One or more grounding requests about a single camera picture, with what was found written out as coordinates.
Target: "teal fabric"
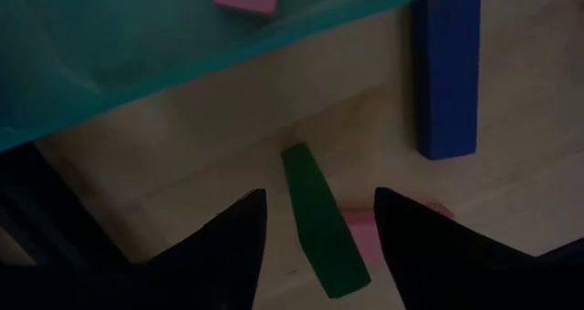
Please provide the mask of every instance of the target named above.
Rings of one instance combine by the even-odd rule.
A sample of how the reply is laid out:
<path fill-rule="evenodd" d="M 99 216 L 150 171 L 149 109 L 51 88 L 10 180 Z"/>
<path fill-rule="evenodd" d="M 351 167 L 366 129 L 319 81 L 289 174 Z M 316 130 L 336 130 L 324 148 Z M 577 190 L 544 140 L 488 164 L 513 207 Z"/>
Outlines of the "teal fabric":
<path fill-rule="evenodd" d="M 0 0 L 0 150 L 410 0 Z"/>

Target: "wooden floor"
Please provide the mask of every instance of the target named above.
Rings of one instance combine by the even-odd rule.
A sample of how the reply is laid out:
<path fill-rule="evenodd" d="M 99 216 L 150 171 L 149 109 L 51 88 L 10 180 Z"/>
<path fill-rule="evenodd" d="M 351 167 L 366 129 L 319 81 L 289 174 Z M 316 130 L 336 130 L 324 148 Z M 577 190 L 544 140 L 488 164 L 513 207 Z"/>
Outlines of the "wooden floor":
<path fill-rule="evenodd" d="M 37 145 L 132 261 L 266 188 L 256 309 L 401 309 L 383 265 L 328 300 L 302 253 L 279 151 L 313 150 L 338 204 L 377 186 L 438 200 L 462 224 L 540 254 L 584 235 L 584 0 L 484 0 L 479 149 L 413 147 L 408 13 L 341 26 L 142 99 Z"/>

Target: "green wooden block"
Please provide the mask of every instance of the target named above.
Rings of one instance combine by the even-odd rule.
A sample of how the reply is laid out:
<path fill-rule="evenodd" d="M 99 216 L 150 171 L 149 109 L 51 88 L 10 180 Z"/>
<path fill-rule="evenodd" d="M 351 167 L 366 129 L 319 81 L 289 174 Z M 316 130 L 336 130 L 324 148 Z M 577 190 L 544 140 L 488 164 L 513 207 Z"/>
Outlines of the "green wooden block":
<path fill-rule="evenodd" d="M 370 281 L 365 263 L 308 146 L 282 152 L 302 249 L 328 297 L 355 292 Z"/>

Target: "blue wooden block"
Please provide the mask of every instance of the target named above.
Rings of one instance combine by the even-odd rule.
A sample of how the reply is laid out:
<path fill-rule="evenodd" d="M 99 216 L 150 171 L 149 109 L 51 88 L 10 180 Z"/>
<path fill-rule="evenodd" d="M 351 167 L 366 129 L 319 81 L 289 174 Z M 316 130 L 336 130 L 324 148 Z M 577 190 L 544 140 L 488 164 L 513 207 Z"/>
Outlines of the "blue wooden block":
<path fill-rule="evenodd" d="M 430 160 L 476 152 L 481 0 L 412 3 L 418 151 Z"/>

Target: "sheer teal curtain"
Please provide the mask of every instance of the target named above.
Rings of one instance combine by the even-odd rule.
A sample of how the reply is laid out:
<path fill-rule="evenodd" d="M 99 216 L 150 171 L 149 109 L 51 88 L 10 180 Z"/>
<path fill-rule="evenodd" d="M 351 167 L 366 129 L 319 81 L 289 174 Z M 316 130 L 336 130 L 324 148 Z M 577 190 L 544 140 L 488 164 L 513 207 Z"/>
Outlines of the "sheer teal curtain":
<path fill-rule="evenodd" d="M 0 150 L 410 0 L 0 0 Z"/>

